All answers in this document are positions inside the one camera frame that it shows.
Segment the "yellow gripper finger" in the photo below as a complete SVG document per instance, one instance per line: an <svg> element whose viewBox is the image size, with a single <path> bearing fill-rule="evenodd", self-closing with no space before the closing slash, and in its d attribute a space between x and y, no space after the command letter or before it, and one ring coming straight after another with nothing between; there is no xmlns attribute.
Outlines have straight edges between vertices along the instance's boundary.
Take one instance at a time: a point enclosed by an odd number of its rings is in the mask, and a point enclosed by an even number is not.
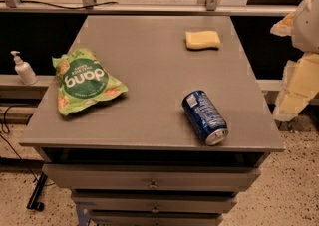
<svg viewBox="0 0 319 226"><path fill-rule="evenodd" d="M305 53L297 62L284 67L281 90L273 117L279 121L296 118L319 93L319 55Z"/></svg>
<svg viewBox="0 0 319 226"><path fill-rule="evenodd" d="M274 24L271 29L270 33L276 36L285 37L290 36L293 26L295 13L291 12L286 15L282 20Z"/></svg>

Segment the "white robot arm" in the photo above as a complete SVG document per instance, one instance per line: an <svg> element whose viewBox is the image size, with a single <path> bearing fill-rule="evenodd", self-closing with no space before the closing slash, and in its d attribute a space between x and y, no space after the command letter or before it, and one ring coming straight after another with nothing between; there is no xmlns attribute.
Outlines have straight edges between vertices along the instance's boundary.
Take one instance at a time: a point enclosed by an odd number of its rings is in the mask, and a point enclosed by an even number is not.
<svg viewBox="0 0 319 226"><path fill-rule="evenodd" d="M270 33L290 36L292 46L303 52L297 62L288 61L284 67L273 111L275 120L291 121L319 93L319 0L303 0Z"/></svg>

